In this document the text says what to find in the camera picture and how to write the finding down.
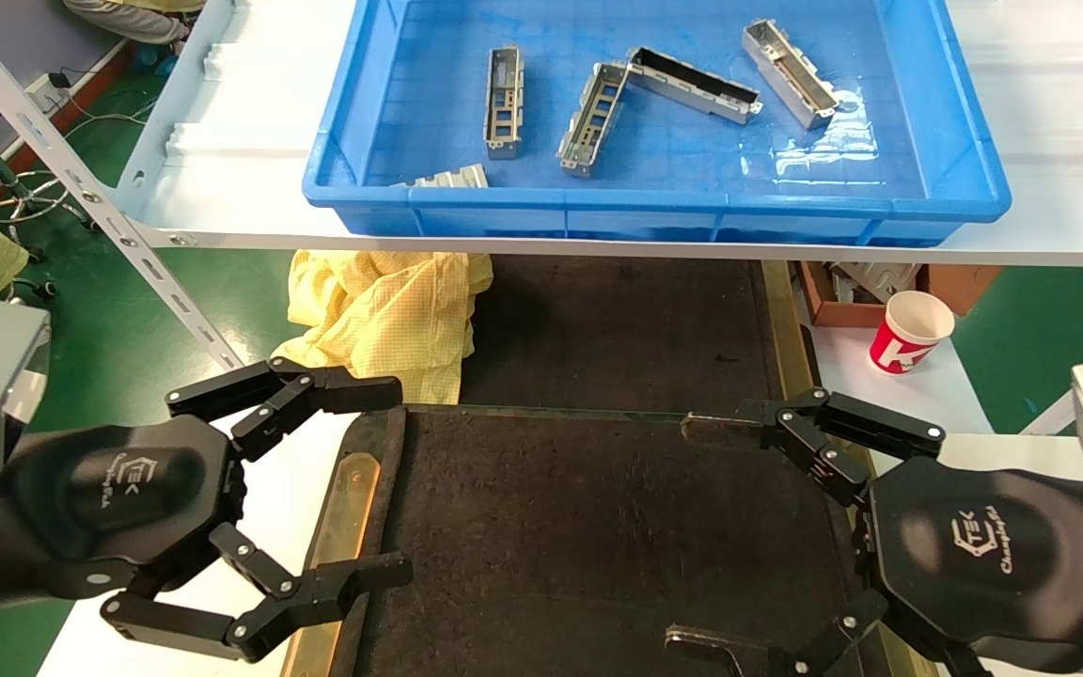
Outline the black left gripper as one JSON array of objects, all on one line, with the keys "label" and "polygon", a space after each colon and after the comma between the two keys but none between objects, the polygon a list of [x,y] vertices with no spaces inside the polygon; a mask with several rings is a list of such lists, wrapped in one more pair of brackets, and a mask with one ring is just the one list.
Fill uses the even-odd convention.
[{"label": "black left gripper", "polygon": [[[240,459],[256,463],[319,412],[392,411],[403,404],[397,377],[270,359],[181,386],[165,402],[175,418],[162,424],[22,438],[1,484],[35,543],[25,561],[34,593],[82,600],[123,589],[102,604],[123,638],[258,663],[298,630],[344,621],[361,596],[413,581],[399,552],[292,575],[232,525],[246,497]],[[206,424],[242,411],[250,412],[229,429],[232,441]],[[255,608],[231,617],[158,600],[216,560],[261,593]]]}]

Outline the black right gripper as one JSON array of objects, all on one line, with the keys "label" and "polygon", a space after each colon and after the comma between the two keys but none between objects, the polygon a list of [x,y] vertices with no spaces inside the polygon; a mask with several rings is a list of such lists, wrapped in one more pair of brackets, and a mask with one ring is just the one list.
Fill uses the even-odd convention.
[{"label": "black right gripper", "polygon": [[[880,591],[857,595],[795,650],[680,624],[667,627],[667,650],[731,676],[824,676],[888,613],[936,661],[967,648],[1020,669],[1083,673],[1083,480],[945,466],[932,460],[941,427],[825,388],[747,400],[733,417],[689,413],[683,438],[709,450],[755,440],[845,509],[867,505],[870,580]],[[871,483],[843,443],[932,459]]]}]

